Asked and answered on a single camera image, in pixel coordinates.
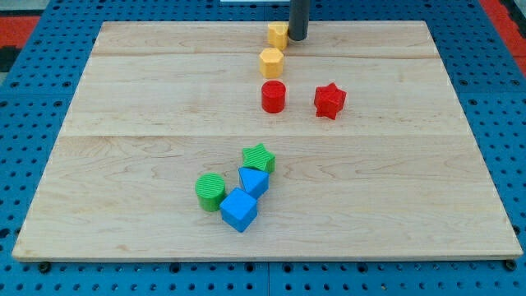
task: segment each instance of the red cylinder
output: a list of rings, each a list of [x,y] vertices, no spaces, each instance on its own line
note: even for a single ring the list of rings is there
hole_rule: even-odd
[[[268,113],[279,113],[285,108],[287,88],[281,81],[267,81],[261,87],[261,107]]]

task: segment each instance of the blue pegboard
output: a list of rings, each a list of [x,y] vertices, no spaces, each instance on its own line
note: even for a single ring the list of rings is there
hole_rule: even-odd
[[[520,242],[526,82],[476,1],[312,0],[311,18],[424,20]],[[11,257],[103,21],[271,21],[219,0],[52,0],[0,89],[0,294],[525,294],[526,261],[22,264]]]

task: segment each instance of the plastic block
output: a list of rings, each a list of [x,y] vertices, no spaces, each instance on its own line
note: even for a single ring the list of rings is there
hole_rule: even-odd
[[[239,185],[251,197],[259,199],[269,189],[269,173],[239,168]]]
[[[285,108],[287,87],[281,81],[267,81],[261,87],[261,107],[268,113],[279,113]]]
[[[206,211],[219,210],[219,204],[226,196],[223,177],[216,173],[205,173],[196,181],[196,194],[199,206]]]
[[[267,173],[274,172],[275,156],[267,151],[263,144],[258,144],[253,148],[243,148],[243,167],[249,169],[259,169]]]
[[[344,108],[347,93],[340,90],[333,82],[328,86],[318,86],[314,105],[316,106],[316,116],[336,119],[336,114]]]
[[[269,23],[269,33],[267,35],[269,44],[274,45],[279,50],[287,48],[288,44],[288,23],[286,21],[273,21]]]
[[[239,232],[245,231],[257,216],[257,201],[237,187],[221,202],[220,207],[223,220]]]
[[[278,78],[283,73],[284,56],[279,49],[263,49],[260,53],[260,72],[264,78]]]

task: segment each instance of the red surface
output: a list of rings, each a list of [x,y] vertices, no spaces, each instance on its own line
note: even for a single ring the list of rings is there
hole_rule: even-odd
[[[15,46],[24,47],[40,16],[3,16],[0,17],[0,48]]]
[[[499,0],[480,0],[480,3],[520,70],[526,75],[526,39],[519,33],[517,24],[511,20],[508,9]]]
[[[347,93],[340,90],[333,82],[328,86],[318,86],[314,105],[316,106],[316,116],[336,119],[336,114],[344,108]]]
[[[261,107],[268,113],[279,113],[285,108],[287,88],[280,81],[267,81],[261,87]]]

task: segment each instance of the green cylinder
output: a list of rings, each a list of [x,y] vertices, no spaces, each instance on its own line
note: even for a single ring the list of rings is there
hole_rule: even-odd
[[[196,194],[199,206],[206,211],[219,210],[219,204],[226,197],[226,186],[217,173],[205,173],[196,181]]]

